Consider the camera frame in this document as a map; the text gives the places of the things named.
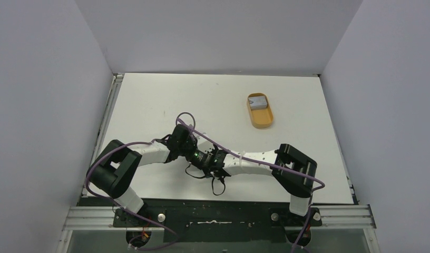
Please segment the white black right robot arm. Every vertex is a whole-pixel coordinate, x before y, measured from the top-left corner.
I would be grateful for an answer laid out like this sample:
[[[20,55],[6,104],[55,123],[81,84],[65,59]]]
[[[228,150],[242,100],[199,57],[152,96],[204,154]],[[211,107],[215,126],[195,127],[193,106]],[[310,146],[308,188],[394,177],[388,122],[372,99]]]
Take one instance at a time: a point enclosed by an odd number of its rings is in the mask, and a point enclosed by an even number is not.
[[[240,174],[273,177],[290,194],[289,221],[301,225],[309,217],[317,162],[288,144],[253,153],[234,153],[220,148],[204,153],[196,149],[185,158],[206,177],[220,181]]]

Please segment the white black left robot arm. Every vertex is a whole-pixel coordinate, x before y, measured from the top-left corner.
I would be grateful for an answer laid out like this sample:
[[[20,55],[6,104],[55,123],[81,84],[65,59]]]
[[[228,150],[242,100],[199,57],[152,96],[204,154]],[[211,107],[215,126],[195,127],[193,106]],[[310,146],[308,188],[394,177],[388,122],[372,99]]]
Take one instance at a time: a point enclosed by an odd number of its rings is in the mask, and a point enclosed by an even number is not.
[[[191,155],[197,149],[197,137],[183,125],[177,125],[172,134],[150,142],[124,144],[112,140],[97,157],[86,173],[85,187],[92,183],[107,198],[128,210],[126,218],[134,226],[146,223],[148,212],[145,202],[131,188],[138,167],[154,163],[169,163],[178,157]]]

